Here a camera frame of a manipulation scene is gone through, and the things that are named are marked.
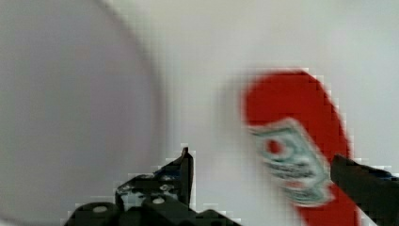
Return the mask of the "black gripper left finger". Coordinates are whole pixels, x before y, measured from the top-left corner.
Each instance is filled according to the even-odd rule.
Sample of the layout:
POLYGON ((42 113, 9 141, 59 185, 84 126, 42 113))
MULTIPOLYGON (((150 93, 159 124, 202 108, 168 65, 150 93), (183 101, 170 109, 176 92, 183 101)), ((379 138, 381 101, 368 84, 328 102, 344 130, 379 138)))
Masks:
POLYGON ((120 185, 113 202, 91 202, 74 210, 64 226, 241 226, 213 209, 189 207, 194 158, 181 155, 161 169, 120 185))

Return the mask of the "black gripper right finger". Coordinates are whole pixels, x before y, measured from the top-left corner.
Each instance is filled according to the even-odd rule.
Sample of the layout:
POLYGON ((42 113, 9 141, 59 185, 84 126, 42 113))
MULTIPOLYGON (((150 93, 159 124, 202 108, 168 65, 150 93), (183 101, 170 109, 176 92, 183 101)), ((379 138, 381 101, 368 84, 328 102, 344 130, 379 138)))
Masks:
POLYGON ((336 154, 330 166, 330 178, 377 226, 399 225, 396 176, 336 154))

